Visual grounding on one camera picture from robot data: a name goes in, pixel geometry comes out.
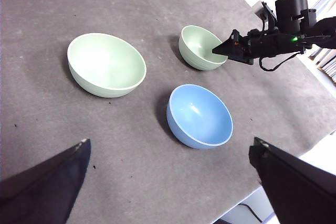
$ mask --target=cable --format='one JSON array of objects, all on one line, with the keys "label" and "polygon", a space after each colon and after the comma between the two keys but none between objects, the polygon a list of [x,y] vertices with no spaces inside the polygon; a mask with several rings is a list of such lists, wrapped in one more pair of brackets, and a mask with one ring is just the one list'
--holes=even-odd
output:
[{"label": "cable", "polygon": [[271,68],[271,69],[267,69],[267,68],[265,68],[265,67],[263,67],[263,58],[262,57],[260,57],[259,58],[259,66],[261,67],[261,69],[263,70],[263,71],[267,71],[267,72],[272,72],[272,71],[275,71],[275,70],[277,70],[284,62],[286,62],[287,60],[290,60],[290,59],[292,59],[292,58],[294,58],[296,55],[298,55],[299,54],[299,52],[297,52],[297,53],[295,53],[295,54],[293,54],[291,57],[289,57],[289,58],[287,58],[286,60],[284,60],[284,61],[282,61],[282,62],[280,62],[279,64],[277,64],[274,68]]},{"label": "cable", "polygon": [[249,205],[244,204],[244,203],[239,203],[238,206],[245,206],[245,207],[247,207],[247,208],[250,210],[250,212],[254,215],[254,217],[256,217],[256,219],[257,219],[260,223],[263,222],[263,221],[256,215],[256,213],[252,210],[252,208],[250,208]]}]

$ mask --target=gray table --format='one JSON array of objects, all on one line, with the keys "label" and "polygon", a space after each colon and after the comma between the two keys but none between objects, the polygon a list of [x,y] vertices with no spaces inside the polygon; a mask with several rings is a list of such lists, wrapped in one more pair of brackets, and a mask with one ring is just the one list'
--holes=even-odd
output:
[{"label": "gray table", "polygon": [[[185,25],[222,40],[260,28],[244,0],[2,0],[1,19],[2,178],[92,139],[68,223],[210,223],[258,187],[247,156],[255,135],[297,155],[336,127],[335,100],[298,59],[274,73],[233,61],[197,71],[181,59]],[[104,99],[75,83],[66,50],[89,32],[139,50],[148,72],[137,89]],[[227,144],[200,151],[174,138],[166,103],[183,83],[226,103],[235,127]]]}]

